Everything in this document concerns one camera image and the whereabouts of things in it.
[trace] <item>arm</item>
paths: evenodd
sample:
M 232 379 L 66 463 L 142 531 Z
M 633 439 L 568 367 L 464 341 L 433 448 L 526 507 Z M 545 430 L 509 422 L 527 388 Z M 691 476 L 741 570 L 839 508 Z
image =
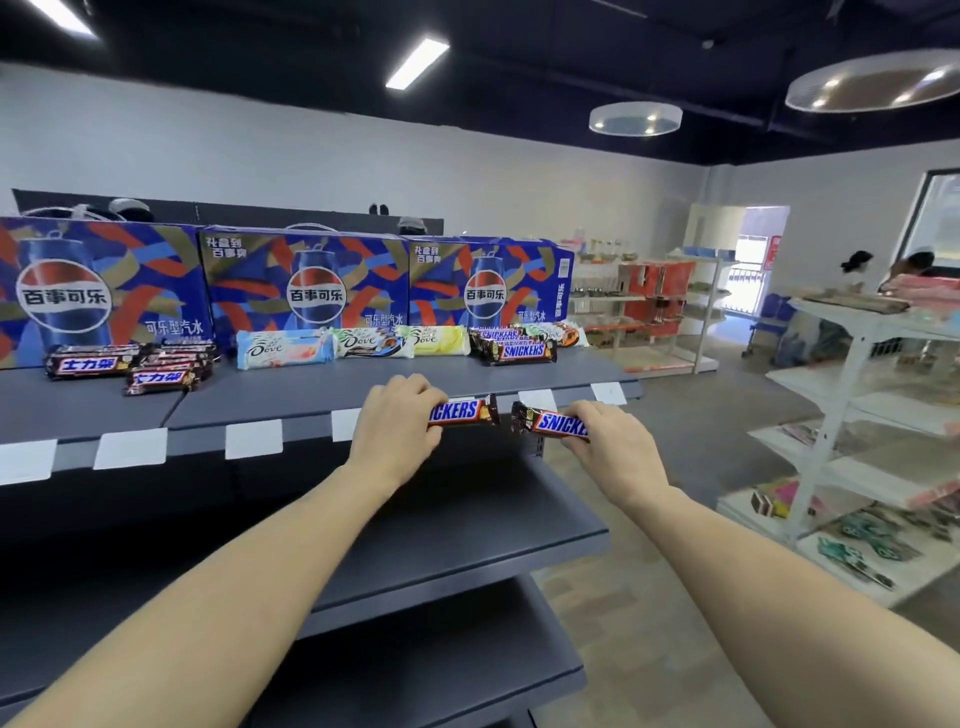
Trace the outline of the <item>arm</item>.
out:
M 657 446 L 616 407 L 576 402 L 564 444 L 650 537 L 780 728 L 956 725 L 960 655 L 783 546 L 667 485 Z
M 104 637 L 9 728 L 232 728 L 376 510 L 440 443 L 446 395 L 395 376 L 364 403 L 347 463 L 214 552 Z

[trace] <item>right hand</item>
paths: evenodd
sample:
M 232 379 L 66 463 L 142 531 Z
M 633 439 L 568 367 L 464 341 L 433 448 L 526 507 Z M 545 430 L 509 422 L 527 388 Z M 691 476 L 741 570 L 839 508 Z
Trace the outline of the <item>right hand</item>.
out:
M 566 414 L 583 421 L 590 441 L 564 437 L 561 442 L 613 505 L 621 510 L 643 507 L 669 486 L 657 443 L 636 417 L 612 404 L 586 400 L 573 402 Z

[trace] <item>pepsi can graphic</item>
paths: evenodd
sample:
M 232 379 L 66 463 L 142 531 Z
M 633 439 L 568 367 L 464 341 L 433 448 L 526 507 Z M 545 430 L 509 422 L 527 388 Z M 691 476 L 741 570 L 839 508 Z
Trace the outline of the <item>pepsi can graphic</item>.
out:
M 337 256 L 314 249 L 294 253 L 293 275 L 287 283 L 287 303 L 297 328 L 340 328 L 347 287 L 340 278 Z
M 500 310 L 506 302 L 507 281 L 503 278 L 503 259 L 493 255 L 474 258 L 470 278 L 464 286 L 467 326 L 499 326 Z
M 26 238 L 17 243 L 17 262 L 17 302 L 37 324 L 46 351 L 110 343 L 112 295 L 82 241 L 56 231 Z

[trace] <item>floor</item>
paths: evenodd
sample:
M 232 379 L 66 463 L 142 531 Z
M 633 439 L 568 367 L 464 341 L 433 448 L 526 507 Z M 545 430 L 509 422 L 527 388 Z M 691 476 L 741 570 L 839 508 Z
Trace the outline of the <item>floor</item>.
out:
M 763 376 L 763 356 L 741 359 L 742 351 L 712 338 L 719 372 L 647 379 L 645 396 L 627 407 L 657 439 L 671 481 L 710 507 L 722 493 L 792 472 L 747 430 L 817 414 Z M 585 690 L 534 711 L 539 728 L 770 726 L 656 548 L 567 450 L 548 443 L 544 457 L 609 525 L 612 549 L 536 574 L 588 676 Z M 898 611 L 960 649 L 957 572 Z

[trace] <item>fluorescent light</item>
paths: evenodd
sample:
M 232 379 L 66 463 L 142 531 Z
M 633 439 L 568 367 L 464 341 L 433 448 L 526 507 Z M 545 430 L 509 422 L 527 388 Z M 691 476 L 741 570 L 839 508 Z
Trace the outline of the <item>fluorescent light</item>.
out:
M 86 24 L 60 0 L 28 0 L 37 10 L 74 36 L 96 37 Z
M 447 43 L 424 38 L 414 52 L 411 53 L 403 65 L 390 77 L 387 82 L 387 88 L 395 88 L 398 91 L 404 90 L 412 84 L 417 77 L 429 68 L 433 62 L 448 51 L 450 46 Z
M 930 71 L 924 76 L 924 81 L 940 81 L 944 76 L 947 75 L 946 68 L 937 68 L 935 71 Z

